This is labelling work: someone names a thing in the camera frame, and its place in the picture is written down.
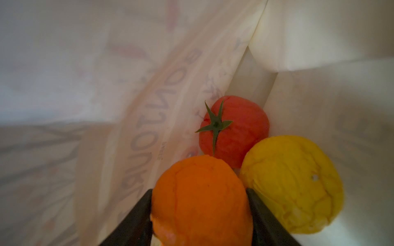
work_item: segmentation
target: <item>plastic bag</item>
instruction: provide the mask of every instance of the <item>plastic bag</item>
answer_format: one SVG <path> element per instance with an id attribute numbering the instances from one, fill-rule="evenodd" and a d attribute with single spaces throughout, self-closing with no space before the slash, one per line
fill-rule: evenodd
<path id="1" fill-rule="evenodd" d="M 2 128 L 2 245 L 97 245 L 164 170 L 197 155 L 204 100 L 224 95 L 265 4 L 4 3 L 31 20 L 7 16 L 16 70 L 4 75 L 3 124 L 90 122 Z"/>
<path id="2" fill-rule="evenodd" d="M 0 128 L 1 245 L 98 245 L 164 170 L 200 154 L 194 131 L 203 102 L 212 105 L 227 88 L 264 107 L 271 135 L 315 141 L 344 181 L 344 211 L 321 233 L 296 235 L 299 242 L 391 245 L 392 59 L 269 73 L 385 49 L 278 59 L 271 52 L 291 49 L 265 42 L 259 28 L 294 16 L 265 6 L 3 1 L 0 121 L 19 126 Z"/>

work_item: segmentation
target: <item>wrinkled fruit skin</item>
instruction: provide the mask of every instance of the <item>wrinkled fruit skin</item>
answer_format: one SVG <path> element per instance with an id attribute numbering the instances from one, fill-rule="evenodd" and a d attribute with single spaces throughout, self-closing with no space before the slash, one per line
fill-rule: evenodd
<path id="1" fill-rule="evenodd" d="M 303 137 L 260 141 L 246 154 L 240 178 L 290 233 L 321 231 L 344 203 L 342 181 L 332 162 Z"/>
<path id="2" fill-rule="evenodd" d="M 224 160 L 232 168 L 240 168 L 246 153 L 260 140 L 268 137 L 269 121 L 266 113 L 254 102 L 238 96 L 224 96 L 212 106 L 217 115 L 223 103 L 222 121 L 233 120 L 219 133 L 215 157 Z M 211 124 L 208 113 L 200 127 Z M 199 145 L 204 154 L 212 156 L 212 131 L 199 133 Z"/>
<path id="3" fill-rule="evenodd" d="M 245 188 L 222 160 L 175 163 L 157 181 L 151 220 L 165 246 L 250 246 L 253 222 Z"/>

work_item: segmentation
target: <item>tomato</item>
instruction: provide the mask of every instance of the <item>tomato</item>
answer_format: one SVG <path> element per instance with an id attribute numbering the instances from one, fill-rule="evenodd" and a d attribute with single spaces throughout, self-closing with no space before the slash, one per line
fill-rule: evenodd
<path id="1" fill-rule="evenodd" d="M 238 96 L 223 96 L 207 110 L 197 131 L 201 150 L 232 168 L 240 168 L 246 153 L 268 137 L 266 113 L 254 102 Z"/>

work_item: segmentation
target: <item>orange fruit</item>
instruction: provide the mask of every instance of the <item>orange fruit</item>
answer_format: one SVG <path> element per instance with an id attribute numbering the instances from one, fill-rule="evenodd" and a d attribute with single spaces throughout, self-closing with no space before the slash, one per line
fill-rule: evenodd
<path id="1" fill-rule="evenodd" d="M 245 188 L 224 161 L 203 155 L 175 163 L 152 193 L 151 220 L 165 246 L 250 246 Z"/>

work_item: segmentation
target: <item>lemon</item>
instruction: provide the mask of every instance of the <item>lemon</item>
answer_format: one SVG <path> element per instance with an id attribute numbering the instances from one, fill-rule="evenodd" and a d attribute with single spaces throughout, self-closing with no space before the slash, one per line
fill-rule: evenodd
<path id="1" fill-rule="evenodd" d="M 240 178 L 290 233 L 315 233 L 344 203 L 342 181 L 330 159 L 298 136 L 261 140 L 243 160 Z"/>

